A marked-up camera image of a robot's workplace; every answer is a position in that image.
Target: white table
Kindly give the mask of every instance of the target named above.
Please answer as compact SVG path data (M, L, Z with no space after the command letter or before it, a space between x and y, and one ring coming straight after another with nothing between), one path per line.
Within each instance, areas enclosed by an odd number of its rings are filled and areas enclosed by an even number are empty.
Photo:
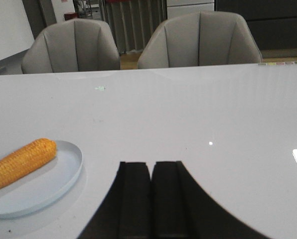
M0 220L0 239L76 238L120 161L165 160L252 228L297 239L297 64L0 76L0 157L40 137L79 146L82 174L50 207Z

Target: wooden floor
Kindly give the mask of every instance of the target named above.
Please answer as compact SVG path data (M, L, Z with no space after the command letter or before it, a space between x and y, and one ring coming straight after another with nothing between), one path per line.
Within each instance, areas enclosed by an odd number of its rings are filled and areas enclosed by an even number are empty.
M138 59L141 53L128 53L121 55L121 69L131 70L137 69ZM297 61L297 57L282 57L282 58L264 58L263 62L286 62Z

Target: white wall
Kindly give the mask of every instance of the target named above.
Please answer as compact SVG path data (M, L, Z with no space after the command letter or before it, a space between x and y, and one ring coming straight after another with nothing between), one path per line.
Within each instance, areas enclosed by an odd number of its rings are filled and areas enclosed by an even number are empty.
M72 0L62 2L61 0L52 0L55 18L57 22L64 21L64 14L74 12L74 5Z
M0 60L30 48L33 42L22 0L0 0Z

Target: yellow corn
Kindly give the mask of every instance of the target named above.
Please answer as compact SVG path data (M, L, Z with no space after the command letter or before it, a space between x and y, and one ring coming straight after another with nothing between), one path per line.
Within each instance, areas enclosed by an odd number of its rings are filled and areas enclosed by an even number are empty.
M3 188L51 161L56 143L37 139L0 160L0 188Z

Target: gray chair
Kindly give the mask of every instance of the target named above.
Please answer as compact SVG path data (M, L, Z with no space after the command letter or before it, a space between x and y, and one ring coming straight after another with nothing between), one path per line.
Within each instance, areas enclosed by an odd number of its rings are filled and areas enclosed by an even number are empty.
M119 70L120 56L106 22L75 18L44 29L21 69L24 74Z
M138 68L259 63L261 60L242 16L201 11L162 22L141 54Z

